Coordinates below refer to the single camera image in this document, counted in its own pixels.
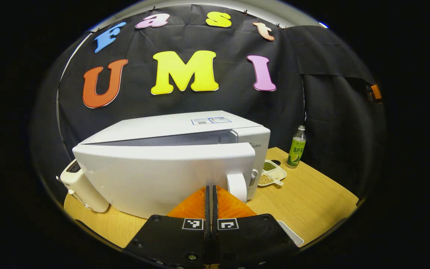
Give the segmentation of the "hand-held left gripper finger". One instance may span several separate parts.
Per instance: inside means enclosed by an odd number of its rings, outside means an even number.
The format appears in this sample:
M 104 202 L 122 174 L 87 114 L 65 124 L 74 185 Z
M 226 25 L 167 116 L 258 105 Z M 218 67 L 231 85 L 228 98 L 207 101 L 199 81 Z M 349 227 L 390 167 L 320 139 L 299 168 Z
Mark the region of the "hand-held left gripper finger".
M 215 186 L 212 195 L 212 258 L 220 269 L 281 269 L 299 252 L 271 214 L 221 218 Z
M 169 214 L 153 214 L 124 250 L 154 269 L 203 269 L 211 245 L 210 187 L 191 194 Z

